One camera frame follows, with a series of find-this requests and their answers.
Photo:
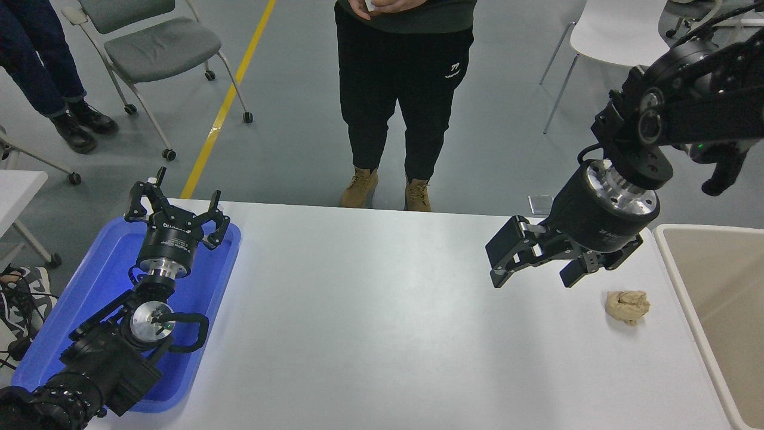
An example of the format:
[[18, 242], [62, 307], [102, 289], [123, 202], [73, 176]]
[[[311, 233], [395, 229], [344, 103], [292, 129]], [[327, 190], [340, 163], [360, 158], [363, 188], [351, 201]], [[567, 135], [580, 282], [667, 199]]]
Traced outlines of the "black left gripper body drum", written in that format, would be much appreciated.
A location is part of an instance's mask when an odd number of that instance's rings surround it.
[[201, 228], [178, 228], [174, 224], [155, 224], [149, 220], [146, 223], [146, 236], [137, 255], [137, 266], [149, 272], [154, 262], [163, 259], [179, 267], [177, 274], [190, 274], [201, 241]]

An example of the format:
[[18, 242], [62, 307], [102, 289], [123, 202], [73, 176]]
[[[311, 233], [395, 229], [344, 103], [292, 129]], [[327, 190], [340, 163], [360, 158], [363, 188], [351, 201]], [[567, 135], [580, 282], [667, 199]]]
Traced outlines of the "black right gripper body drum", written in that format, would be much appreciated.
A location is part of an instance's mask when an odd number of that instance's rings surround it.
[[582, 247], [609, 253], [655, 218], [655, 191], [629, 183], [609, 162], [584, 162], [557, 193], [545, 224]]

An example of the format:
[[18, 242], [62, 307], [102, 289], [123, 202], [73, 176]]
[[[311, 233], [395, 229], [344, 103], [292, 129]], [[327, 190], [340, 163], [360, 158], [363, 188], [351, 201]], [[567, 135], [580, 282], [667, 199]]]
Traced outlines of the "standing person's left hand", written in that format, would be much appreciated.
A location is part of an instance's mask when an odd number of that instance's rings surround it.
[[420, 7], [426, 1], [420, 0], [381, 0], [371, 1], [373, 9], [370, 12], [374, 14], [395, 14], [399, 12], [409, 11], [410, 9]]

